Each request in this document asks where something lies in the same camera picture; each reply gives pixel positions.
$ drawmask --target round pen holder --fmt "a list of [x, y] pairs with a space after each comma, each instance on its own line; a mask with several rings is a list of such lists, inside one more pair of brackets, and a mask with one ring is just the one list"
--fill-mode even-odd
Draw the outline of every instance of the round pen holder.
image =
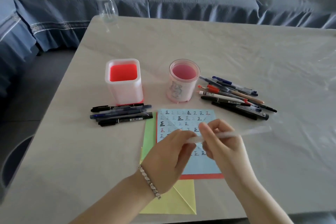
[[191, 60], [178, 59], [173, 61], [169, 66], [167, 97], [174, 103], [189, 101], [200, 73], [200, 68]]
[[115, 59], [106, 64], [105, 82], [116, 105], [143, 103], [140, 63], [137, 59]]

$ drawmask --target paper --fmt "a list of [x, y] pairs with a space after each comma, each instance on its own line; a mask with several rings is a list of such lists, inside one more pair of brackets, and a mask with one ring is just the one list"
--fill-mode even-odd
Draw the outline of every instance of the paper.
[[[215, 120], [213, 110], [203, 109], [160, 109], [157, 112], [157, 142], [176, 129], [191, 130], [200, 136], [198, 125]], [[197, 143], [185, 167], [181, 179], [223, 178], [216, 162], [207, 157], [202, 144]]]
[[[153, 119], [146, 120], [145, 135], [141, 149], [141, 161], [156, 143], [156, 113]], [[155, 198], [141, 212], [141, 214], [196, 214], [196, 200], [194, 180], [178, 180], [173, 188]]]

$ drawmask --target table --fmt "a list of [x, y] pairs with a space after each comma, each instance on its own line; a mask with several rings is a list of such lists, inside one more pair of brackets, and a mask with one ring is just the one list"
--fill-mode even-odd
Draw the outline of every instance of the table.
[[[93, 106], [112, 104], [105, 63], [137, 58], [146, 104], [211, 108], [237, 129], [268, 124], [249, 136], [254, 171], [287, 213], [336, 209], [336, 31], [120, 17], [109, 32], [94, 17], [0, 207], [0, 222], [62, 224], [137, 168], [145, 123], [99, 127]], [[258, 90], [278, 109], [252, 121], [201, 101], [166, 96], [169, 64], [195, 61], [203, 76], [221, 75]], [[139, 215], [134, 223], [245, 217], [224, 180], [196, 180], [197, 215]]]

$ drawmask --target person's left arm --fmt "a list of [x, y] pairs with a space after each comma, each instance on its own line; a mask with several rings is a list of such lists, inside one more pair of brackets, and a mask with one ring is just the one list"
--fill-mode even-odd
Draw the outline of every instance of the person's left arm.
[[[169, 191], [181, 176], [195, 144], [184, 144], [191, 131], [175, 130], [157, 143], [141, 166], [160, 194]], [[123, 179], [105, 196], [69, 224], [127, 224], [155, 198], [140, 170]]]

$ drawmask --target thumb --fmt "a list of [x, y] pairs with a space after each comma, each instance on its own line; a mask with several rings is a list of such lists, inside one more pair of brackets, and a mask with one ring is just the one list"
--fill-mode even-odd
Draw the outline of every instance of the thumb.
[[198, 129], [211, 151], [216, 150], [219, 145], [224, 146], [224, 144], [218, 139], [218, 137], [206, 123], [201, 122], [198, 126]]
[[181, 176], [195, 148], [195, 144], [185, 144], [182, 146], [182, 150], [180, 151], [175, 167], [176, 175], [178, 178]]

